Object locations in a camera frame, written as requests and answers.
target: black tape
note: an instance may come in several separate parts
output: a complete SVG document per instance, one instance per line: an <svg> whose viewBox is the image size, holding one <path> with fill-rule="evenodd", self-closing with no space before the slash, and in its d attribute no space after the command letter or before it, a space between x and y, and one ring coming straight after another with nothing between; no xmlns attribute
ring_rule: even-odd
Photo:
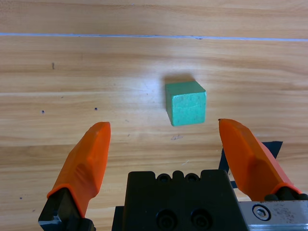
<svg viewBox="0 0 308 231"><path fill-rule="evenodd" d="M262 143L269 149L273 157L276 159L281 149L282 141L272 141L272 142L262 142ZM225 170L227 173L229 172L229 165L223 148L221 151L221 158L218 169ZM231 181L231 185L234 189L237 188L235 181Z"/></svg>

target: green foam block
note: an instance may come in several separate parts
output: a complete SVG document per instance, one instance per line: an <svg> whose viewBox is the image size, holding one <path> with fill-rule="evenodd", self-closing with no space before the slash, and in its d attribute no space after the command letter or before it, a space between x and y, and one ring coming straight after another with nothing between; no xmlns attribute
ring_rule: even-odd
<svg viewBox="0 0 308 231"><path fill-rule="evenodd" d="M206 90L199 83L170 83L165 88L167 113L172 126L205 122Z"/></svg>

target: silver metal bracket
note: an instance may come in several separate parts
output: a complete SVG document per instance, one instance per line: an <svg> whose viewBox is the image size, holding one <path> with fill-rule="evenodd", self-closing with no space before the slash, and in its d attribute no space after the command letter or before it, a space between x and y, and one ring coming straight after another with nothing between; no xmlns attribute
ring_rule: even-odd
<svg viewBox="0 0 308 231"><path fill-rule="evenodd" d="M308 230L308 201L245 201L240 207L251 231Z"/></svg>

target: orange gripper pad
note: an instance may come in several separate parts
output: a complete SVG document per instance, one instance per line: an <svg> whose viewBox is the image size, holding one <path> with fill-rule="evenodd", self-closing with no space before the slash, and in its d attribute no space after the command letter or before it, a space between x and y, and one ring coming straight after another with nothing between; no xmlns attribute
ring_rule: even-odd
<svg viewBox="0 0 308 231"><path fill-rule="evenodd" d="M220 119L219 132L235 182L252 201L263 201L266 195L285 186L301 193L247 127L235 120Z"/></svg>
<svg viewBox="0 0 308 231"><path fill-rule="evenodd" d="M53 189L68 188L80 215L84 218L89 201L100 191L110 144L109 122L94 124L68 154Z"/></svg>

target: wooden table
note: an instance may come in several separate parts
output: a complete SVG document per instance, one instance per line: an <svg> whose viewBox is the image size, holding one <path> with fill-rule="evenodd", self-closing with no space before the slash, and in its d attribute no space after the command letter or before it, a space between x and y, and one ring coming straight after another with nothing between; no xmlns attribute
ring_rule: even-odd
<svg viewBox="0 0 308 231"><path fill-rule="evenodd" d="M98 231L111 230L130 171L217 169L219 118L283 141L278 161L308 193L307 7L0 0L0 229L41 230L46 194L98 121L112 126L103 186L86 215ZM206 122L172 127L164 84L191 79L207 90Z"/></svg>

